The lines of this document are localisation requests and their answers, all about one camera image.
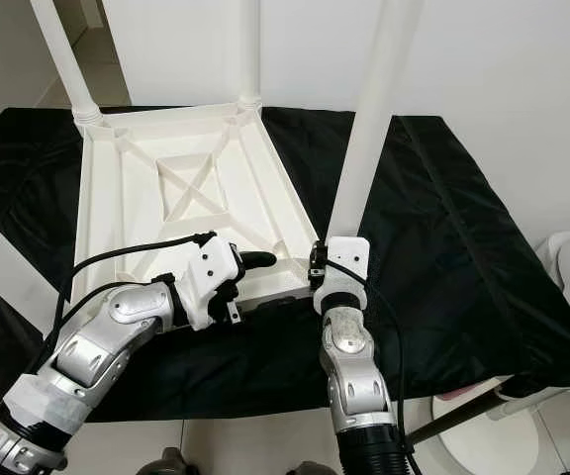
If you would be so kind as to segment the white plastic children table top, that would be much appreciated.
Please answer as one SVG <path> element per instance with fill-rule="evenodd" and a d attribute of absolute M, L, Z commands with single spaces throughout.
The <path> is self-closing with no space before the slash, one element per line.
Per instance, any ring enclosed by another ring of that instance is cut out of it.
<path fill-rule="evenodd" d="M 275 254 L 275 265 L 253 268 L 239 282 L 241 311 L 309 297 L 317 232 L 259 110 L 219 104 L 114 113 L 78 132 L 75 259 L 136 252 L 78 271 L 72 300 L 107 282 L 180 271 L 189 249 L 155 245 L 208 231 L 239 250 Z"/>

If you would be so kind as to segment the grey robot right leg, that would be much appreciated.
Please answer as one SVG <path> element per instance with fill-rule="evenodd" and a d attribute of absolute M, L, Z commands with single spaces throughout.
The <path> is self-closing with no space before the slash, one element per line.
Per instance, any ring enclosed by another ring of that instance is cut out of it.
<path fill-rule="evenodd" d="M 323 463 L 304 461 L 289 470 L 286 475 L 336 475 L 336 472 Z"/>

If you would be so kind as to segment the grey robot leg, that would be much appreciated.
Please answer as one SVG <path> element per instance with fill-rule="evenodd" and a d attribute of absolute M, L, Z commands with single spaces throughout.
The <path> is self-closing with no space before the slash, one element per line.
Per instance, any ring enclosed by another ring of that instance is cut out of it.
<path fill-rule="evenodd" d="M 323 463 L 304 461 L 289 470 L 286 475 L 336 475 L 336 472 Z"/>
<path fill-rule="evenodd" d="M 189 475 L 189 463 L 178 447 L 164 447 L 161 457 L 145 463 L 135 475 Z"/>

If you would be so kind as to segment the black cloth table cover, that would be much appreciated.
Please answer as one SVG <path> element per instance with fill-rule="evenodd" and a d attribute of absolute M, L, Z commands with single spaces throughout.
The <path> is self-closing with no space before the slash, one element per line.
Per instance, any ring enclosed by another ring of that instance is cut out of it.
<path fill-rule="evenodd" d="M 0 113 L 0 235 L 57 285 L 75 262 L 82 138 L 66 109 Z M 489 377 L 515 393 L 570 386 L 570 305 L 478 163 L 437 115 L 390 123 L 363 216 L 377 365 L 395 390 L 433 397 Z M 159 335 L 133 354 L 94 424 L 241 418 L 329 405 L 309 299 L 233 326 Z"/>

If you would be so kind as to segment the grey robot left leg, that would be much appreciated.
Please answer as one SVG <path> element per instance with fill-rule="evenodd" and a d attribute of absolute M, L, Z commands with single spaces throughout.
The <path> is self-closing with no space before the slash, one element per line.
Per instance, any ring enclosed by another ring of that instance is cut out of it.
<path fill-rule="evenodd" d="M 161 457 L 145 463 L 135 475 L 189 475 L 189 463 L 178 447 L 164 447 Z"/>

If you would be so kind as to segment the black metal table leg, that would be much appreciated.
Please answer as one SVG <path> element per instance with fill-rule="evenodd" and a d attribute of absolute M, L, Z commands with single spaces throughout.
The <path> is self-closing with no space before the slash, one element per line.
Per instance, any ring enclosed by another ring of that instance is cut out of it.
<path fill-rule="evenodd" d="M 408 431 L 407 441 L 412 446 L 443 434 L 452 428 L 466 424 L 490 409 L 507 402 L 503 397 L 504 381 L 492 379 L 485 383 L 472 384 L 453 392 L 431 395 L 425 398 L 425 413 L 428 421 L 423 426 Z"/>

